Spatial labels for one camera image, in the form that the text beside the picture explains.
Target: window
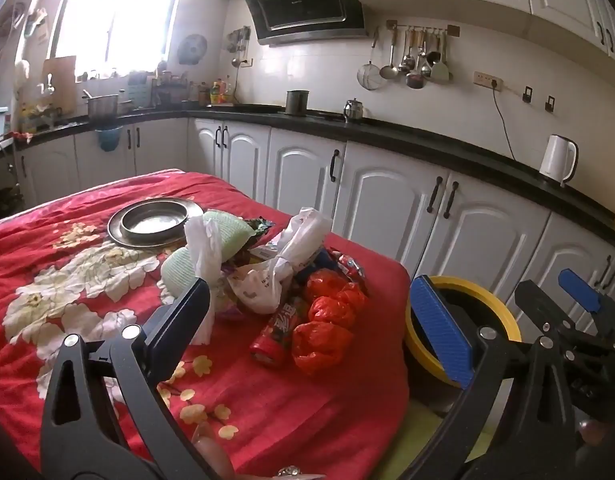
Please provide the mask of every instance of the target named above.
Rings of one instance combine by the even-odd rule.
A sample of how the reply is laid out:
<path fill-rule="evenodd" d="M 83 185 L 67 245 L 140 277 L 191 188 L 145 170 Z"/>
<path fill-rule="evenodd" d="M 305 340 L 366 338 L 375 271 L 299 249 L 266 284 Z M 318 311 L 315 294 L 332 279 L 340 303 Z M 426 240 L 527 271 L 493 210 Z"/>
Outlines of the window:
<path fill-rule="evenodd" d="M 164 59 L 175 0 L 65 0 L 51 57 L 76 56 L 76 73 L 154 70 Z"/>

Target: white plastic bag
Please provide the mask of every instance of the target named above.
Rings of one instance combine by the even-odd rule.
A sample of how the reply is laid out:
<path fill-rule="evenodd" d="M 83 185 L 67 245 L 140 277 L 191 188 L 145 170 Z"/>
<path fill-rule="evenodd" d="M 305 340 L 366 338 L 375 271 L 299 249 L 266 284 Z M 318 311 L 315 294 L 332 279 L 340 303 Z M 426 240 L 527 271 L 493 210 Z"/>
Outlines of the white plastic bag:
<path fill-rule="evenodd" d="M 228 276 L 235 295 L 257 314 L 272 314 L 280 303 L 283 280 L 310 262 L 331 230 L 332 219 L 312 207 L 302 208 L 277 237 L 274 258 L 239 267 Z"/>
<path fill-rule="evenodd" d="M 185 222 L 185 237 L 194 274 L 207 282 L 210 292 L 209 310 L 196 330 L 191 344 L 209 344 L 216 303 L 221 296 L 217 287 L 221 277 L 221 232 L 214 220 L 204 220 L 203 216 L 196 216 Z"/>

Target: white electric kettle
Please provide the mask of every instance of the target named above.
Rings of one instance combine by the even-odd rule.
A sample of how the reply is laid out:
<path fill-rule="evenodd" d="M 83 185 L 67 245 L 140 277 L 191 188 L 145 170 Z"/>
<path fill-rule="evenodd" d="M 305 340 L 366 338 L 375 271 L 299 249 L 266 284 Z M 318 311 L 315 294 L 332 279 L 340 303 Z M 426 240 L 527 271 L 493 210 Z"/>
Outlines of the white electric kettle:
<path fill-rule="evenodd" d="M 564 186 L 574 177 L 578 163 L 579 147 L 577 143 L 567 137 L 550 135 L 539 171 Z"/>

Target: kettle handle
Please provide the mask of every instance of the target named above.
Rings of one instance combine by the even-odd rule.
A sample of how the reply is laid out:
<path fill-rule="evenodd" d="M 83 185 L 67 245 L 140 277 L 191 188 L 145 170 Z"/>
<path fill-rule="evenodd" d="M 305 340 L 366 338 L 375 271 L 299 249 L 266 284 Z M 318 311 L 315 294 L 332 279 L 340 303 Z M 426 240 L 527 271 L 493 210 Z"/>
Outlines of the kettle handle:
<path fill-rule="evenodd" d="M 574 142 L 573 140 L 568 139 L 567 140 L 567 149 L 569 151 L 571 151 L 572 153 L 574 153 L 574 160 L 572 161 L 572 167 L 570 168 L 570 172 L 563 179 L 563 183 L 569 182 L 569 181 L 571 181 L 573 179 L 574 172 L 576 171 L 576 167 L 579 164 L 579 146 L 578 146 L 578 144 L 576 142 Z"/>

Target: red plastic bag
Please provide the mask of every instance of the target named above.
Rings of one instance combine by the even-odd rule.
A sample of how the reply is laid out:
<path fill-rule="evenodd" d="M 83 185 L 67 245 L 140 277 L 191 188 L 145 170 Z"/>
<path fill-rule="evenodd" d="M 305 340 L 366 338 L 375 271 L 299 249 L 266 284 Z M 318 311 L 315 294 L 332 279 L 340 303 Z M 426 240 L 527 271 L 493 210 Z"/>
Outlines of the red plastic bag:
<path fill-rule="evenodd" d="M 356 321 L 356 313 L 350 304 L 322 296 L 312 303 L 308 318 L 310 321 L 329 322 L 343 328 L 351 328 Z"/>
<path fill-rule="evenodd" d="M 305 285 L 305 299 L 312 303 L 316 298 L 327 296 L 333 298 L 343 290 L 348 281 L 330 269 L 318 269 L 313 272 Z"/>
<path fill-rule="evenodd" d="M 341 303 L 349 304 L 356 314 L 363 310 L 367 306 L 367 303 L 369 303 L 367 296 L 363 294 L 358 283 L 346 283 L 343 290 L 338 292 L 334 298 Z"/>
<path fill-rule="evenodd" d="M 352 333 L 332 323 L 311 321 L 297 326 L 292 336 L 294 362 L 306 374 L 341 362 Z"/>

